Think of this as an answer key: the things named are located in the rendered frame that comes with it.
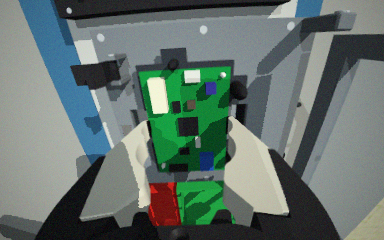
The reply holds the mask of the green bin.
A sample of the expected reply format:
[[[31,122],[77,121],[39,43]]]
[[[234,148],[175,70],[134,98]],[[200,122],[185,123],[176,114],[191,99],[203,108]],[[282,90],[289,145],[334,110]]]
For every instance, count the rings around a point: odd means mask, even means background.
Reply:
[[[224,181],[177,182],[182,225],[210,224],[217,210],[227,209],[223,186]]]

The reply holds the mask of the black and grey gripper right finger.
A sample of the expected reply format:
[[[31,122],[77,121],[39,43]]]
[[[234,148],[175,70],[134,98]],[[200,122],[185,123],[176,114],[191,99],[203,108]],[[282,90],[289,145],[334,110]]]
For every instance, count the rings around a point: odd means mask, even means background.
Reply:
[[[229,135],[230,132],[230,135]],[[232,115],[223,204],[235,224],[276,240],[341,240],[327,211],[297,173]]]

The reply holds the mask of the green circuit board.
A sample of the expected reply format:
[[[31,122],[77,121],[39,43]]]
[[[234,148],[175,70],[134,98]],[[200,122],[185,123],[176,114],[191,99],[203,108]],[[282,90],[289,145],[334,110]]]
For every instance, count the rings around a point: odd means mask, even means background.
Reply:
[[[139,72],[160,172],[224,170],[230,73],[231,66]]]

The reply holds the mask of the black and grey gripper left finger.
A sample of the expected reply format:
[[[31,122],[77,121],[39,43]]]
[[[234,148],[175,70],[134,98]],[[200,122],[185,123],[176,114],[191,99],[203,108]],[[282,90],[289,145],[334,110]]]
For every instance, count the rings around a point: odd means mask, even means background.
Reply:
[[[57,203],[34,240],[93,240],[131,226],[137,212],[148,213],[150,187],[142,167],[151,137],[146,119],[99,157]]]

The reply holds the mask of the red bin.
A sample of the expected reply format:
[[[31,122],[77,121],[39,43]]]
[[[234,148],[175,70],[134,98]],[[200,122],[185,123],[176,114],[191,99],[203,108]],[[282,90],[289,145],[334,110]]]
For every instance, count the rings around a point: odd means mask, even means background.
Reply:
[[[149,183],[149,185],[151,203],[148,216],[153,226],[182,225],[176,193],[177,182]]]

